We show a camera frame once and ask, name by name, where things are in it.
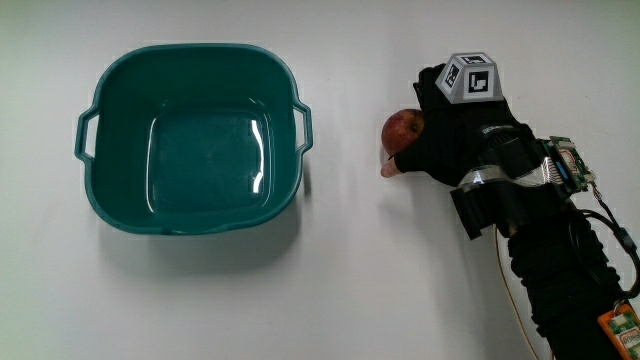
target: black glove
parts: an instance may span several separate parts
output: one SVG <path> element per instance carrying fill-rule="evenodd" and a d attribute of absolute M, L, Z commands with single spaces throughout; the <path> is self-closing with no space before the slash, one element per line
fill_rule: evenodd
<path fill-rule="evenodd" d="M 505 100 L 451 104 L 435 84 L 444 67 L 440 64 L 420 72 L 414 88 L 424 114 L 424 130 L 393 158 L 401 172 L 426 171 L 434 179 L 455 187 L 471 168 L 480 165 L 478 154 L 486 146 L 477 135 L 480 128 L 509 124 L 521 129 L 523 125 L 513 117 Z"/>

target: circuit board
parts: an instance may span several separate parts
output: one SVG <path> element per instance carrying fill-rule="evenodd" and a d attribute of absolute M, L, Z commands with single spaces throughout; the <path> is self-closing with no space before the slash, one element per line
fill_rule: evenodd
<path fill-rule="evenodd" d="M 595 176 L 582 161 L 576 144 L 566 137 L 550 136 L 544 146 L 562 176 L 565 189 L 570 193 L 587 191 Z"/>

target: finger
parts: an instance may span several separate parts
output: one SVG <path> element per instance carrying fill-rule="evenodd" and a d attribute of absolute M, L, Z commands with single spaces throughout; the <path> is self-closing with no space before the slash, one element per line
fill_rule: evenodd
<path fill-rule="evenodd" d="M 396 166 L 396 160 L 391 158 L 391 160 L 387 161 L 382 165 L 382 169 L 380 169 L 380 175 L 386 178 L 390 178 L 392 176 L 396 176 L 402 174 L 398 167 Z"/>

